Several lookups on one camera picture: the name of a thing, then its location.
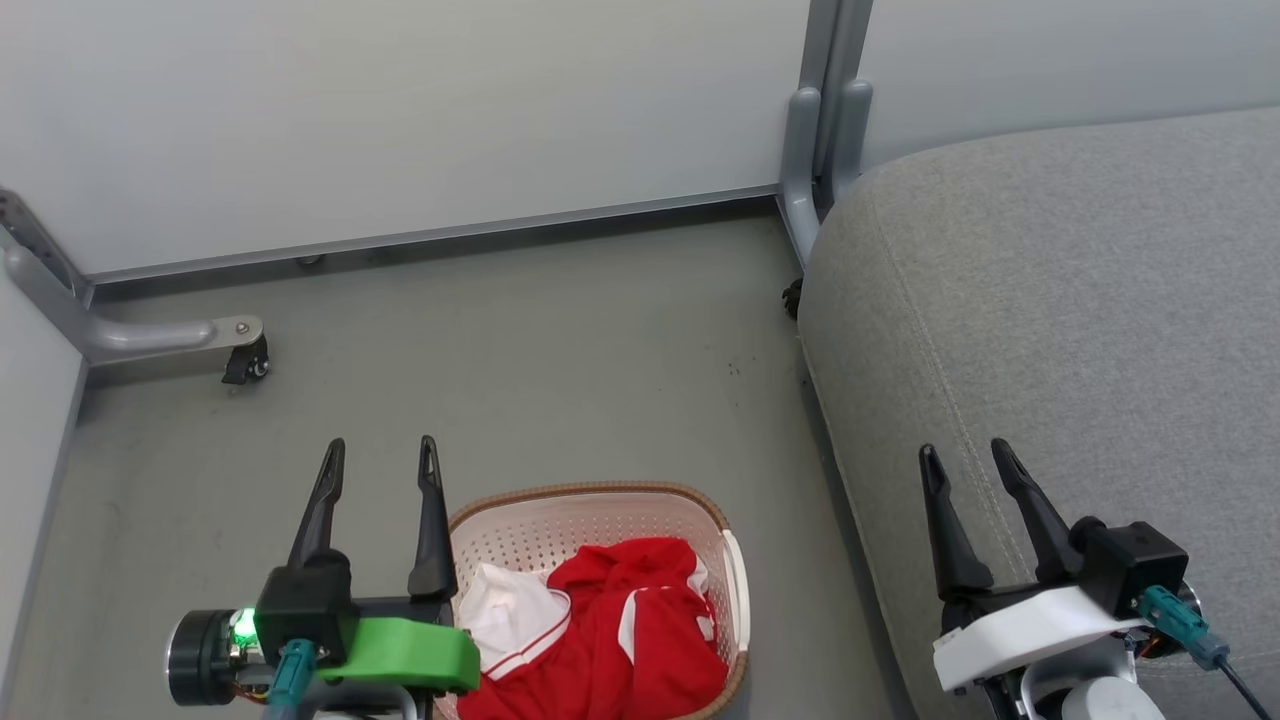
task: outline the blue cable connector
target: blue cable connector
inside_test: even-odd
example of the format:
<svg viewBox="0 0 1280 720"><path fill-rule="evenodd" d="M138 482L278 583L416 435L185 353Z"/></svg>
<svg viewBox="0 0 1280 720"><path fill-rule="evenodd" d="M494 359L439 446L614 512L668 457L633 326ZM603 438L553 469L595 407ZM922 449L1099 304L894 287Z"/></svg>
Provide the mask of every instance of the blue cable connector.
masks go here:
<svg viewBox="0 0 1280 720"><path fill-rule="evenodd" d="M1231 653L1226 641L1208 632L1208 623L1203 618L1160 585L1152 585L1142 593L1138 614L1152 628L1185 647L1192 660L1204 670L1217 670Z"/></svg>
<svg viewBox="0 0 1280 720"><path fill-rule="evenodd" d="M275 679L266 693L268 705L287 705L297 707L311 684L316 671L316 646L311 641L289 641L280 651L280 665L275 669Z"/></svg>

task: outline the caster wheel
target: caster wheel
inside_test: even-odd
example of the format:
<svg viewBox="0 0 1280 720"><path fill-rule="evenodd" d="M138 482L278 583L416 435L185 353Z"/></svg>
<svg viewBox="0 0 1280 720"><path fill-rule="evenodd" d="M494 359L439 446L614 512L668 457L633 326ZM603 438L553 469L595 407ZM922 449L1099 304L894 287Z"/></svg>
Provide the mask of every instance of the caster wheel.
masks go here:
<svg viewBox="0 0 1280 720"><path fill-rule="evenodd" d="M268 355L266 336L264 334L250 345L232 348L223 382L232 386L256 383L270 372L271 359Z"/></svg>
<svg viewBox="0 0 1280 720"><path fill-rule="evenodd" d="M787 315L795 320L800 315L800 288L804 287L804 278L791 283L791 287L782 291L782 307Z"/></svg>

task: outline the gray fabric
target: gray fabric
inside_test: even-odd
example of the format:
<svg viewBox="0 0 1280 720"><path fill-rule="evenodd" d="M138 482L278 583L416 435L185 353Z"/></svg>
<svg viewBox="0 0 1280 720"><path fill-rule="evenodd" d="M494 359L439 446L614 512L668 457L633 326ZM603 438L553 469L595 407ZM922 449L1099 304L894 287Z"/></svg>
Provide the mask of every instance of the gray fabric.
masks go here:
<svg viewBox="0 0 1280 720"><path fill-rule="evenodd" d="M989 716L933 674L922 443L997 582L1036 565L995 436L1069 523L1140 519L1183 544L1233 662L1280 712L1280 109L878 168L826 220L800 332L922 717ZM1185 656L1140 675L1170 719L1252 716Z"/></svg>

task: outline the gray metal frame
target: gray metal frame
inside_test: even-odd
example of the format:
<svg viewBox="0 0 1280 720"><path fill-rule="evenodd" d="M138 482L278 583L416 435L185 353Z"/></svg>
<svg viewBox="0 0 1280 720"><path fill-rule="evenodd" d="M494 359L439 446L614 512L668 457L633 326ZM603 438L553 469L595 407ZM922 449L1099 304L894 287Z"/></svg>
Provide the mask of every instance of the gray metal frame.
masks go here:
<svg viewBox="0 0 1280 720"><path fill-rule="evenodd" d="M12 190L0 190L0 197L8 231L0 233L5 273L90 366L227 351L262 337L262 320L253 315L187 323L118 323L99 318L88 310L92 286L35 214Z"/></svg>
<svg viewBox="0 0 1280 720"><path fill-rule="evenodd" d="M818 238L819 215L860 174L872 86L858 79L872 0L813 0L800 88L787 106L778 210L800 266Z"/></svg>

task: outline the red clothing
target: red clothing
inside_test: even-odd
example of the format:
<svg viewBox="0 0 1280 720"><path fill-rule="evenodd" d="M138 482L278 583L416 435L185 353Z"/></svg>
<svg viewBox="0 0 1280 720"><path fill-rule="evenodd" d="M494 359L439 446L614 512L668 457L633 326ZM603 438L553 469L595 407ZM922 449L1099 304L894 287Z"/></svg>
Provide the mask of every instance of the red clothing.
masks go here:
<svg viewBox="0 0 1280 720"><path fill-rule="evenodd" d="M707 573L673 538L585 546L547 585L570 596L564 635L531 664L481 679L462 720L671 720L710 705L716 653Z"/></svg>

